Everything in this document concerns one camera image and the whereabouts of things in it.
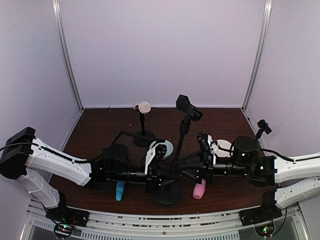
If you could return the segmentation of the black microphone stand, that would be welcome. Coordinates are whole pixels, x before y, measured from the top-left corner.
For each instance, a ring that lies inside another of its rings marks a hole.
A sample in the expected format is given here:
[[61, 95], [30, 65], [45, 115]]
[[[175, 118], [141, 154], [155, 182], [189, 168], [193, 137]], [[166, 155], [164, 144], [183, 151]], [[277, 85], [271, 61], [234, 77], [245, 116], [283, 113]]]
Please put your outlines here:
[[[194, 105], [190, 103], [189, 97], [180, 94], [176, 100], [176, 108], [183, 112], [184, 117], [181, 120], [179, 126], [179, 140], [177, 143], [174, 158], [170, 164], [169, 172], [174, 176], [178, 174], [178, 167], [180, 164], [180, 153], [182, 150], [185, 136], [190, 131], [191, 122], [197, 122], [203, 116], [203, 113], [199, 111]], [[152, 200], [163, 207], [174, 207], [183, 198], [182, 191], [177, 185], [177, 181], [174, 179], [164, 186], [160, 186], [150, 193]]]
[[258, 143], [258, 146], [261, 147], [259, 139], [262, 137], [263, 133], [269, 135], [272, 132], [272, 129], [269, 127], [269, 124], [264, 120], [261, 119], [257, 122], [258, 131], [255, 134], [255, 141]]
[[139, 114], [139, 121], [141, 130], [135, 133], [133, 142], [138, 147], [148, 147], [154, 141], [155, 135], [145, 129], [145, 115], [143, 113]]

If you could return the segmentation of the pink toy microphone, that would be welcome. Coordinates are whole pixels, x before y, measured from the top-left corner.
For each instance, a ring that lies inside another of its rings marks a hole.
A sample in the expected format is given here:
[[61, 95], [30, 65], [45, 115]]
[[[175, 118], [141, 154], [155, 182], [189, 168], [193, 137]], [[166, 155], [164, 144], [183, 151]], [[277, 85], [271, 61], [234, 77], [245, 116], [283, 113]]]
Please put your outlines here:
[[193, 188], [193, 193], [192, 196], [193, 198], [200, 200], [206, 191], [206, 181], [202, 180], [201, 183], [196, 183], [194, 188]]

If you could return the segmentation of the blue toy microphone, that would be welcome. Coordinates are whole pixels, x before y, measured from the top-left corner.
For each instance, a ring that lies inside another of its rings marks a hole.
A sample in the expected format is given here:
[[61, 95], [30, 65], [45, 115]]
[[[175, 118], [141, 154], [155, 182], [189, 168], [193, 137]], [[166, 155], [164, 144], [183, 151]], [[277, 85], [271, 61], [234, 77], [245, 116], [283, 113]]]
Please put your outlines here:
[[115, 200], [117, 202], [120, 202], [122, 200], [124, 189], [125, 189], [125, 182], [118, 181], [115, 188]]

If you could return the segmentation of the cream toy microphone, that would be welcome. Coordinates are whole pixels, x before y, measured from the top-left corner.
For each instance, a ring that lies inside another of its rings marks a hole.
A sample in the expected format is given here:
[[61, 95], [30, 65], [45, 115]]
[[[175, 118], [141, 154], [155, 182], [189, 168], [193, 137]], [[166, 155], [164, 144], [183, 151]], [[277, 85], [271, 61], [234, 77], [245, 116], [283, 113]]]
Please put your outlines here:
[[132, 108], [141, 114], [147, 114], [151, 111], [151, 105], [147, 101], [142, 101], [139, 104], [132, 105]]

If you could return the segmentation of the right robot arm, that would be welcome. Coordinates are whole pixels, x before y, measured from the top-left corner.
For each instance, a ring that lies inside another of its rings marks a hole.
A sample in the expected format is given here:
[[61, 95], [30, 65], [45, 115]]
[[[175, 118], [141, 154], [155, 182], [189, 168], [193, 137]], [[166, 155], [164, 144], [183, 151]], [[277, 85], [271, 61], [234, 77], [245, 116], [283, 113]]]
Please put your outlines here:
[[264, 193], [260, 207], [267, 210], [285, 209], [320, 193], [319, 153], [286, 157], [270, 150], [270, 156], [260, 156], [263, 151], [260, 143], [247, 136], [229, 142], [213, 140], [202, 132], [197, 141], [200, 151], [190, 157], [199, 157], [199, 162], [183, 163], [178, 169], [199, 184], [211, 184], [217, 176], [244, 177], [249, 184], [261, 188], [298, 180], [293, 185]]

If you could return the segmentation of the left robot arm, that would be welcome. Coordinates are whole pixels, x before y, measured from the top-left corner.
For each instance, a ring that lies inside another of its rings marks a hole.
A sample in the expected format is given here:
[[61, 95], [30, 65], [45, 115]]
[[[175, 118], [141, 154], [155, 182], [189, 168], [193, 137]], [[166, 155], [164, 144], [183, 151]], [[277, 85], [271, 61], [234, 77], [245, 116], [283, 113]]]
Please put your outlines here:
[[93, 159], [82, 159], [61, 152], [35, 136], [35, 129], [26, 127], [10, 137], [1, 147], [0, 174], [20, 182], [47, 209], [66, 206], [65, 197], [51, 187], [37, 170], [47, 171], [88, 189], [101, 190], [108, 181], [144, 184], [153, 201], [165, 207], [182, 200], [177, 186], [178, 176], [160, 166], [168, 148], [164, 141], [150, 148], [143, 166], [133, 165], [129, 149], [113, 143]]

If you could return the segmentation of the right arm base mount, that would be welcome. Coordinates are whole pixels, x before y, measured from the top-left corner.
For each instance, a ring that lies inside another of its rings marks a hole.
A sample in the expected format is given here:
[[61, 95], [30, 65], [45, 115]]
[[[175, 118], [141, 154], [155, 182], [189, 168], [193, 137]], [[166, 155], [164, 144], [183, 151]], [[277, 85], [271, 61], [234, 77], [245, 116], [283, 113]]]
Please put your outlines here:
[[276, 231], [274, 220], [282, 217], [282, 210], [276, 206], [276, 190], [263, 194], [260, 206], [241, 210], [239, 218], [243, 227], [254, 225], [255, 233], [262, 238], [270, 238]]

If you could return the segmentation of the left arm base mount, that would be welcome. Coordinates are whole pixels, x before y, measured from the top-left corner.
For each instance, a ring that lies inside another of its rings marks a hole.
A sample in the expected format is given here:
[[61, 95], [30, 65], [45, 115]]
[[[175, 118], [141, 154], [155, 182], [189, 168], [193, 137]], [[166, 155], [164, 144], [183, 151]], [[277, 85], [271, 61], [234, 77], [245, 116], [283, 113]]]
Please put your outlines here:
[[69, 238], [76, 227], [86, 227], [90, 213], [85, 210], [67, 207], [66, 196], [58, 191], [59, 203], [55, 208], [47, 208], [42, 205], [46, 217], [54, 223], [53, 233], [58, 239]]

